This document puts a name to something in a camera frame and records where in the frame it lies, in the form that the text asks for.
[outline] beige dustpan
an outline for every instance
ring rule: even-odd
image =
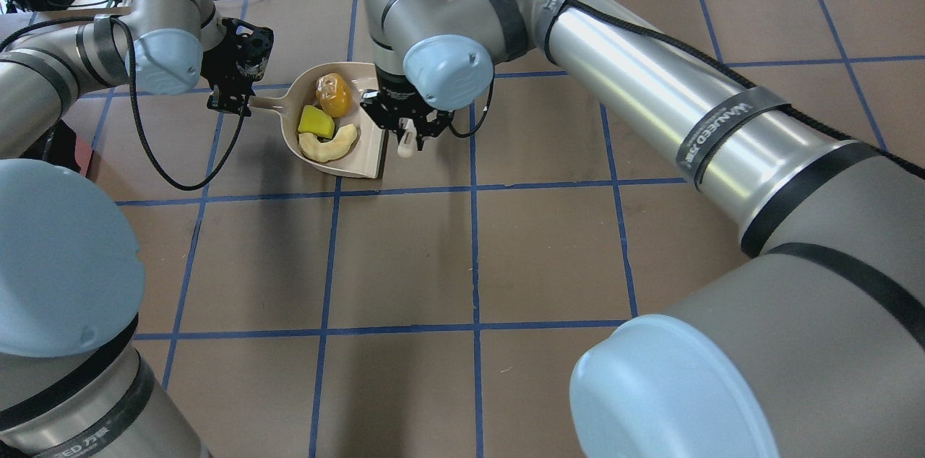
[[[314,162],[301,154],[298,148],[298,118],[305,105],[318,105],[314,98],[314,84],[321,76],[338,73],[344,77],[353,89],[353,105],[350,112],[335,119],[338,126],[353,124],[358,136],[353,148],[344,158],[331,160],[327,164]],[[360,96],[364,90],[375,90],[376,69],[368,63],[328,63],[315,66],[295,79],[286,95],[280,98],[251,97],[248,106],[255,111],[267,110],[280,115],[280,128],[283,139],[292,154],[304,162],[313,165],[319,171],[348,178],[378,178],[381,168],[384,136],[386,132],[379,128],[372,118],[360,109]]]

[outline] black cable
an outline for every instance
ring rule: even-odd
[[[695,59],[700,60],[703,63],[706,63],[708,66],[712,67],[714,70],[719,71],[721,74],[729,77],[729,79],[733,80],[733,82],[738,83],[739,85],[743,86],[746,89],[751,89],[751,88],[754,88],[754,86],[756,86],[755,83],[751,82],[751,80],[747,79],[747,77],[743,76],[736,70],[731,69],[729,66],[726,66],[726,64],[721,63],[720,61],[714,59],[713,56],[710,56],[710,54],[704,53],[701,50],[698,50],[697,48],[695,48],[694,46],[690,46],[690,44],[687,44],[682,40],[676,39],[664,33],[660,33],[660,31],[652,30],[649,27],[641,27],[637,24],[630,23],[629,21],[621,20],[621,18],[618,18],[616,16],[611,16],[611,14],[607,14],[606,12],[602,12],[601,10],[598,10],[597,8],[592,7],[590,4],[584,3],[584,1],[567,0],[565,1],[565,6],[571,6],[571,7],[578,8],[582,12],[589,14],[589,16],[597,18],[597,20],[601,20],[605,23],[612,24],[615,27],[620,27],[621,29],[631,31],[631,33],[637,33],[641,36],[650,37],[655,40],[660,40],[662,41],[662,43],[666,43],[669,46],[673,46],[674,48],[681,50],[681,52],[688,53],[690,54],[690,56],[693,56]],[[841,132],[840,130],[833,128],[832,126],[824,124],[820,122],[819,120],[806,115],[805,113],[797,110],[792,105],[789,105],[789,104],[783,105],[783,106],[780,106],[779,109],[780,109],[780,112],[784,113],[784,115],[790,116],[790,118],[796,119],[797,121],[805,124],[806,126],[809,126],[809,128],[813,128],[817,130],[819,133],[822,133],[823,135],[836,139],[836,141],[857,141],[857,142],[863,142],[866,145],[870,145],[866,143],[865,141],[861,141],[861,139],[853,138],[851,135],[848,135],[845,132]],[[887,159],[894,162],[896,165],[899,165],[900,168],[905,169],[905,171],[908,171],[912,175],[925,179],[925,168],[922,168],[920,165],[916,165],[912,163],[911,161],[908,161],[905,158],[902,158],[902,156],[894,155],[891,152],[878,148],[877,146],[870,145],[870,148],[878,152],[879,155],[885,156]]]
[[[129,29],[129,25],[125,24],[116,16],[110,16],[109,20],[116,26],[122,29],[122,33],[125,34],[126,43],[128,43],[129,51],[129,102],[132,104],[132,116],[135,119],[135,129],[138,131],[138,140],[142,143],[142,149],[145,150],[145,154],[148,157],[148,160],[151,162],[151,165],[155,168],[155,171],[158,172],[158,175],[161,178],[164,178],[173,187],[180,189],[181,191],[198,191],[198,189],[204,188],[209,182],[212,181],[215,176],[218,175],[218,172],[221,171],[222,166],[225,165],[225,162],[228,161],[228,156],[231,155],[231,151],[234,149],[236,143],[238,143],[238,135],[241,134],[241,127],[244,125],[244,113],[238,117],[238,126],[234,130],[234,136],[231,137],[231,143],[228,143],[228,149],[225,150],[225,154],[222,155],[221,160],[215,165],[215,168],[212,169],[212,172],[209,173],[207,177],[198,184],[195,185],[183,185],[175,179],[172,179],[164,168],[158,162],[158,159],[155,158],[155,154],[151,151],[151,146],[148,145],[148,138],[145,136],[145,127],[142,126],[142,114],[138,109],[138,87],[136,84],[136,74],[135,74],[135,49],[133,47],[134,39],[132,37],[132,30]]]
[[[66,8],[80,8],[80,7],[86,7],[86,4],[64,4],[64,3],[57,3],[57,1],[52,1],[52,0],[46,0],[46,1],[47,1],[47,3],[50,4],[51,6],[54,6],[54,7],[61,7],[62,10],[66,9]]]
[[[482,108],[482,118],[478,120],[478,123],[476,124],[475,128],[472,128],[467,133],[460,133],[456,130],[456,126],[453,126],[453,123],[450,122],[449,132],[452,133],[453,136],[458,139],[468,139],[469,137],[475,135],[476,132],[478,132],[478,130],[482,127],[482,123],[485,122],[485,117],[489,115],[489,109],[491,108],[491,97],[493,95],[495,95],[495,76],[494,75],[492,75],[491,84],[489,84],[489,96],[486,97],[485,107]]]
[[[9,34],[9,36],[7,36],[7,39],[3,40],[3,43],[0,43],[0,52],[3,52],[3,50],[6,50],[7,46],[10,46],[10,44],[13,44],[14,40],[20,39],[20,37],[22,37],[23,35],[26,35],[27,33],[30,33],[30,31],[33,31],[33,30],[43,29],[44,27],[53,27],[56,25],[65,25],[67,23],[92,23],[92,22],[93,22],[93,18],[89,16],[61,17],[59,18],[59,20],[43,21],[41,23],[35,23],[27,27],[21,27],[21,29],[16,30],[14,31],[14,33]]]
[[[96,1],[96,3],[81,3],[81,4],[66,4],[67,8],[86,8],[86,7],[96,7],[97,4],[107,4],[110,0]]]

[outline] yellow object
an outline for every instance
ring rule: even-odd
[[[356,137],[356,126],[348,124],[341,126],[330,142],[318,142],[318,137],[313,133],[303,133],[298,136],[298,147],[307,158],[324,164],[324,162],[344,158],[356,142]]]
[[[334,136],[334,119],[317,107],[307,105],[301,109],[298,132],[314,133],[323,139],[329,139]]]
[[[350,86],[338,73],[329,73],[318,79],[314,96],[318,98],[321,109],[333,118],[341,118],[350,111],[353,99],[350,98]]]

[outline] ur robot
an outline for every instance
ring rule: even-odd
[[[925,456],[918,169],[803,118],[614,0],[364,1],[379,89],[363,109],[402,143],[422,148],[489,88],[494,65],[538,48],[738,225],[753,260],[630,320],[575,366],[572,419],[586,455]],[[145,89],[195,83],[199,60],[183,56],[194,46],[208,59],[224,40],[268,34],[232,33],[235,23],[212,12],[208,0],[133,1],[123,21],[139,38],[139,80],[155,73]],[[17,156],[81,92],[125,82],[119,30],[97,17],[76,35],[37,35],[0,54],[0,155]],[[146,48],[159,30],[178,31]],[[184,46],[175,69],[142,64],[171,44]],[[254,77],[241,74],[265,62],[250,58],[260,61],[252,69],[222,66],[246,83]],[[212,86],[246,112],[247,90]],[[0,314],[16,319],[0,319],[0,441],[29,456],[208,456],[130,346],[137,244],[115,205],[40,163],[4,161],[0,181],[20,190],[0,189],[16,210],[0,215]],[[33,195],[17,199],[24,192]],[[69,259],[34,254],[49,242],[40,228],[14,250],[11,228],[60,207],[66,200],[36,198],[56,192],[94,202],[98,221],[82,228],[101,224],[100,235]]]

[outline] yellow sponge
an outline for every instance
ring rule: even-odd
[[[317,107],[307,105],[301,109],[298,132],[314,133],[323,139],[331,139],[334,137],[334,119]]]

